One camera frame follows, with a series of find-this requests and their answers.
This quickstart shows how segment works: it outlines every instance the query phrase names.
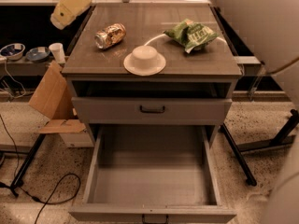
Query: soda can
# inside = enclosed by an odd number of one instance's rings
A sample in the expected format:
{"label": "soda can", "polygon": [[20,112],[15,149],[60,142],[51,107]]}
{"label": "soda can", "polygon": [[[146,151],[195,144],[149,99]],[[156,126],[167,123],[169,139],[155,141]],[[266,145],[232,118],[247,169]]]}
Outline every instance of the soda can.
{"label": "soda can", "polygon": [[107,49],[123,40],[125,28],[120,23],[110,25],[95,34],[95,44],[99,49]]}

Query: green chip bag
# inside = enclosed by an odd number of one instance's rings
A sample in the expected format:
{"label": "green chip bag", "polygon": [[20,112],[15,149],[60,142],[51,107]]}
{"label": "green chip bag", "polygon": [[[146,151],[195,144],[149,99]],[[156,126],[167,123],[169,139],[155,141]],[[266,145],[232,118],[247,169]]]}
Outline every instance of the green chip bag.
{"label": "green chip bag", "polygon": [[218,36],[209,27],[189,19],[185,19],[174,28],[164,31],[164,34],[184,46],[187,53],[193,49],[203,49]]}

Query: metal bowl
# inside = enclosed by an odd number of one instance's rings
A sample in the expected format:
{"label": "metal bowl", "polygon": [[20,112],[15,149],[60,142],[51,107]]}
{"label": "metal bowl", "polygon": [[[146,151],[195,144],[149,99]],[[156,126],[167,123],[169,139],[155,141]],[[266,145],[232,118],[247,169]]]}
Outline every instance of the metal bowl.
{"label": "metal bowl", "polygon": [[1,48],[0,55],[10,60],[17,61],[22,57],[24,51],[25,51],[25,46],[23,44],[13,43]]}
{"label": "metal bowl", "polygon": [[26,59],[33,63],[42,63],[45,62],[50,56],[50,50],[46,47],[38,47],[30,49],[26,53]]}

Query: closed drawer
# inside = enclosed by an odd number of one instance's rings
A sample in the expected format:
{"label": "closed drawer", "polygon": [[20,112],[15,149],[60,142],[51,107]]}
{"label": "closed drawer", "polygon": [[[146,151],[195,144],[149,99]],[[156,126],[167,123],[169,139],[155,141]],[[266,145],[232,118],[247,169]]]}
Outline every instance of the closed drawer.
{"label": "closed drawer", "polygon": [[118,124],[221,125],[231,99],[72,99],[82,122]]}
{"label": "closed drawer", "polygon": [[77,220],[226,223],[205,129],[106,125],[93,153]]}

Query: black handle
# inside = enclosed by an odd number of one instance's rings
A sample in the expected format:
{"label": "black handle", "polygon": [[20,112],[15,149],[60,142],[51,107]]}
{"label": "black handle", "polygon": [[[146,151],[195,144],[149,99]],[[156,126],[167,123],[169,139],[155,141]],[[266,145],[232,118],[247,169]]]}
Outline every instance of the black handle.
{"label": "black handle", "polygon": [[169,217],[168,217],[168,215],[166,215],[166,221],[163,223],[146,222],[146,216],[144,214],[142,215],[142,223],[143,224],[168,224],[168,220],[169,220]]}
{"label": "black handle", "polygon": [[162,114],[165,112],[165,106],[163,105],[161,108],[146,108],[144,106],[139,107],[140,112],[148,113],[148,114]]}

